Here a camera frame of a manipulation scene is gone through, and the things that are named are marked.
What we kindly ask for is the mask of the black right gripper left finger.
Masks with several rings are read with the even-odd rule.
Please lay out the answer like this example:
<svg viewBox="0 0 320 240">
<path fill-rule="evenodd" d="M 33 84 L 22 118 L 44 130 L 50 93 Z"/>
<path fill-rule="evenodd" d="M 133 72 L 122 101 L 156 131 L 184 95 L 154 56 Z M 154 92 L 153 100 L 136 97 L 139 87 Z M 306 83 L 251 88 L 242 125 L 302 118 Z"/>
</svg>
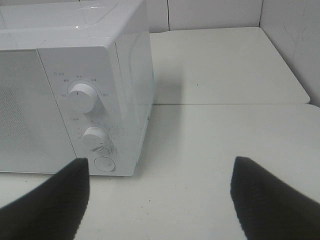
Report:
<svg viewBox="0 0 320 240">
<path fill-rule="evenodd" d="M 73 240 L 90 197 L 89 165 L 76 158 L 38 187 L 1 207 L 2 240 Z"/>
</svg>

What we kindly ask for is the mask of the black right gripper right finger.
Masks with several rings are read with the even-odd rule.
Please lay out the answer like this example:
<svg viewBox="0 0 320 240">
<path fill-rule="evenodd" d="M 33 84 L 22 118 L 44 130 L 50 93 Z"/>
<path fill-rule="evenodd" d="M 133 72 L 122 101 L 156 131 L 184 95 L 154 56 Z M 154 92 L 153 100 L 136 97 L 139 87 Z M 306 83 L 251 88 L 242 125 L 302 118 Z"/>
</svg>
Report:
<svg viewBox="0 0 320 240">
<path fill-rule="evenodd" d="M 320 238 L 320 204 L 248 157 L 234 160 L 230 196 L 248 240 Z"/>
</svg>

